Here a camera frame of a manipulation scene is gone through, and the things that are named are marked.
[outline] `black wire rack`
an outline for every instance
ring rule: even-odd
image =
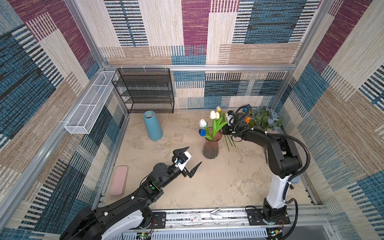
[[[129,113],[173,113],[175,99],[168,68],[118,68],[112,81]]]

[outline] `white tulip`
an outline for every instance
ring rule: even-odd
[[[206,126],[207,126],[207,122],[204,119],[200,120],[200,127],[206,127]]]
[[[214,110],[211,111],[211,114],[209,116],[210,119],[215,119],[216,118],[216,112]]]

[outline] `glass vase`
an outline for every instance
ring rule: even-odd
[[[212,133],[212,127],[209,127],[209,133],[210,134]],[[215,157],[217,157],[217,155],[218,155],[218,141],[222,138],[222,136],[223,136],[223,133],[221,132],[221,130],[219,130],[216,133],[216,136],[214,137],[214,139],[212,141],[205,139],[205,143],[203,146],[204,157],[206,157],[208,159],[214,159]]]

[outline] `white mesh basket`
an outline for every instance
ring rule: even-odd
[[[117,81],[118,77],[114,71],[103,71],[98,76],[65,124],[65,129],[70,134],[89,134],[91,132],[113,89],[113,78],[114,81]]]

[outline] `blue vase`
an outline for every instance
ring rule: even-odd
[[[143,114],[145,127],[147,128],[148,136],[151,140],[157,141],[163,137],[159,121],[154,111],[146,111]]]

